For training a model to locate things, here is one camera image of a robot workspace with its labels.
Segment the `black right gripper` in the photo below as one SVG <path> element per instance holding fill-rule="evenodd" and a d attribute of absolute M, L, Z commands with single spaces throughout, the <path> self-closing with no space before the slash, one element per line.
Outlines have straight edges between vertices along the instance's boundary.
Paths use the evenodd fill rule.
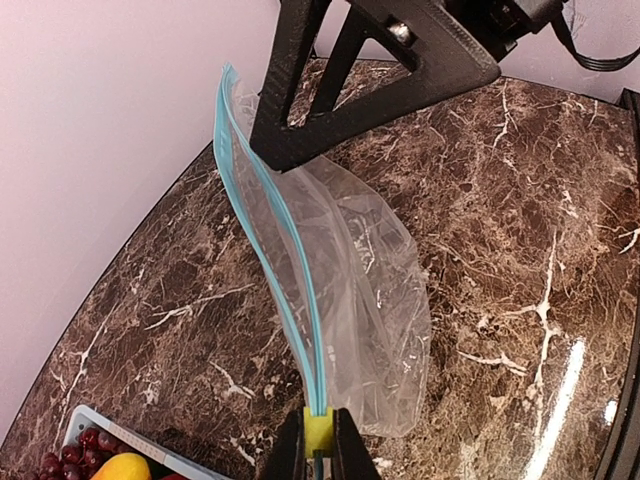
<path fill-rule="evenodd" d="M 482 57 L 477 46 L 499 63 L 517 40 L 551 25 L 556 38 L 570 50 L 570 30 L 563 16 L 565 1 L 440 1 L 443 9 L 474 39 L 465 45 L 470 58 Z"/>

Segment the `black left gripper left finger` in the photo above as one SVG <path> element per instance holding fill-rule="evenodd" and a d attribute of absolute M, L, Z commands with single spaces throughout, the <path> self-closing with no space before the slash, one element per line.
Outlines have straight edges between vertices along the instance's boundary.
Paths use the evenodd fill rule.
<path fill-rule="evenodd" d="M 289 412 L 278 428 L 272 451 L 262 469 L 262 478 L 265 480 L 304 480 L 306 478 L 302 412 Z"/>

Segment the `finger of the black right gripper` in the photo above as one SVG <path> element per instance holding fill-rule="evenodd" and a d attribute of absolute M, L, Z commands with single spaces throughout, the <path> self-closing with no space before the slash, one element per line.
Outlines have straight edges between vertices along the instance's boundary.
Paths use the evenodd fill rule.
<path fill-rule="evenodd" d="M 353 1 L 299 125 L 290 119 L 327 1 L 283 1 L 250 136 L 274 171 L 500 75 L 497 61 L 435 1 Z"/>

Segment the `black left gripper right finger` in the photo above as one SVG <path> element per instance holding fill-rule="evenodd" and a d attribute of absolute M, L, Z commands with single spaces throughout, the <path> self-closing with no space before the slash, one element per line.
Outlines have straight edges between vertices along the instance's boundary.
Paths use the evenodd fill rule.
<path fill-rule="evenodd" d="M 373 459 L 346 408 L 334 411 L 332 441 L 333 480 L 380 480 Z"/>

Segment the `clear zip top bag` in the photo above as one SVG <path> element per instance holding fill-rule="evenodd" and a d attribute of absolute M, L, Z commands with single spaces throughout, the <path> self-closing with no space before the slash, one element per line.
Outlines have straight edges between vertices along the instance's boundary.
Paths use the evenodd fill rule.
<path fill-rule="evenodd" d="M 217 90 L 213 151 L 263 269 L 315 414 L 348 410 L 366 435 L 417 424 L 431 317 L 417 246 L 382 197 L 319 156 L 285 173 L 253 151 L 257 95 L 231 65 Z"/>

